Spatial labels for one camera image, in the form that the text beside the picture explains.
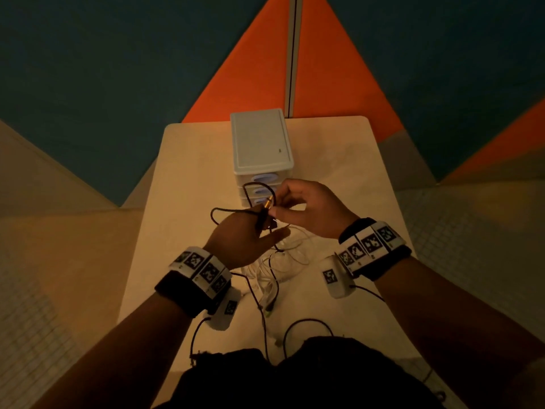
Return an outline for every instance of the orange wall panel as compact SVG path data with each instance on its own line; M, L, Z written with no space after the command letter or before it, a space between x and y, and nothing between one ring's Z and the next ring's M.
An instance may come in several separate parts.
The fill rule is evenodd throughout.
M303 0L293 117L369 118L377 142L403 129L326 0Z
M283 108L290 0L268 0L182 122Z
M480 151L467 159L445 181L458 179L488 166L545 147L545 99L517 118Z

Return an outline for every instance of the dark teal wall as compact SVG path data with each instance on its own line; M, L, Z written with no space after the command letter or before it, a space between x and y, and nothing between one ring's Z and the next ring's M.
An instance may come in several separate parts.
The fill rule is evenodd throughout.
M545 0L328 0L437 179L545 96Z
M0 0L0 119L121 205L266 0Z

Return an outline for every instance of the tabletop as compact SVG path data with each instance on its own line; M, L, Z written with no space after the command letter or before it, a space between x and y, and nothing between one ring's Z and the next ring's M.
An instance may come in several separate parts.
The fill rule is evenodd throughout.
M412 248L367 118L286 119L286 125L295 162L293 177L329 186L354 213L386 221ZM241 207L232 158L229 122L166 127L118 321L154 292L183 249L205 244L215 227L210 220L213 207ZM419 357L385 303L363 290L343 299L331 298L316 263L332 254L337 242L315 236L311 240L311 264L280 285L275 308L266 319L271 362L283 359L286 329L307 317L321 319L336 335L358 339L391 358ZM234 276L232 281L244 288L242 278ZM364 277L357 284L376 290ZM189 345L200 320L200 316L194 319L171 370L190 367ZM295 352L305 338L326 334L320 324L301 323L290 331L288 353ZM214 331L203 324L194 350L224 353L250 347L264 350L264 337L255 302L244 295L228 330Z

